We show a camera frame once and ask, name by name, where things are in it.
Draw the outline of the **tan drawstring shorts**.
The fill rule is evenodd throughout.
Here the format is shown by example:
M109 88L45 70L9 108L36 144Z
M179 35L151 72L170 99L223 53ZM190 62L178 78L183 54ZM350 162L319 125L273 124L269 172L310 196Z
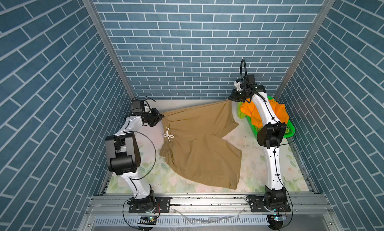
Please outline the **tan drawstring shorts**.
M206 186L235 190L242 151L224 137L238 127L229 100L163 113L160 155L181 177Z

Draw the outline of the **green perforated plastic basket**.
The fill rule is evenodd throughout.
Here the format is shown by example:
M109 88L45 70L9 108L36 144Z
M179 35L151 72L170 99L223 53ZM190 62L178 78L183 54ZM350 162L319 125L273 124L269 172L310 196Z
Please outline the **green perforated plastic basket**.
M246 116L245 119L248 121L248 123L249 123L249 125L250 125L250 127L251 127L251 130L252 130L252 133L254 134L255 137L257 137L258 132L259 132L262 128L256 128L255 126L253 126L253 125L251 124L251 118L250 118L250 117L247 117L247 116ZM292 137L292 136L294 136L296 130L295 130L293 124L291 123L290 118L289 118L288 123L286 123L286 126L287 126L287 128L286 128L286 130L285 130L284 138L288 138L288 137Z

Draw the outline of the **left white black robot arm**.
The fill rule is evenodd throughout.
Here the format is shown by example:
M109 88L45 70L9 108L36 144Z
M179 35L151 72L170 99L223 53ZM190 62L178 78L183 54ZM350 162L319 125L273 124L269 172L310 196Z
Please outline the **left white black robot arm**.
M137 112L125 119L121 129L105 139L107 166L110 172L122 177L133 192L134 204L155 204L152 187L141 175L141 155L135 135L143 125L156 126L164 116L156 108Z

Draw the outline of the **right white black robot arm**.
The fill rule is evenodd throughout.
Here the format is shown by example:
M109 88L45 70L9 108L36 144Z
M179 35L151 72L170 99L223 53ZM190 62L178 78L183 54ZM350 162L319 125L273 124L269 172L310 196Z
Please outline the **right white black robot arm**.
M243 103L251 101L256 106L263 123L263 127L257 134L257 142L263 147L268 170L265 205L270 207L285 204L288 198L281 178L279 154L287 125L281 122L273 112L262 85L242 83L238 79L234 82L234 86L229 100Z

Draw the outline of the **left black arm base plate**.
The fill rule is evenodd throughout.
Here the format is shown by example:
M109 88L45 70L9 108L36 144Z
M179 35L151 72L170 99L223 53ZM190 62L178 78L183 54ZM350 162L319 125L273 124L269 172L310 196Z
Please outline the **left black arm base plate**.
M157 213L169 213L171 198L170 197L146 197L144 199L133 199L130 202L130 214L153 213L156 209Z

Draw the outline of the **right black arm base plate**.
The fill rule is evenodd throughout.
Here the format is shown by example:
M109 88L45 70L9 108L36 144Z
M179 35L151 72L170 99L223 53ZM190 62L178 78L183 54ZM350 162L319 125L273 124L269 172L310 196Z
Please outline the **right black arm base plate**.
M289 202L267 202L264 196L249 195L245 198L249 204L252 213L263 212L290 212L291 207Z

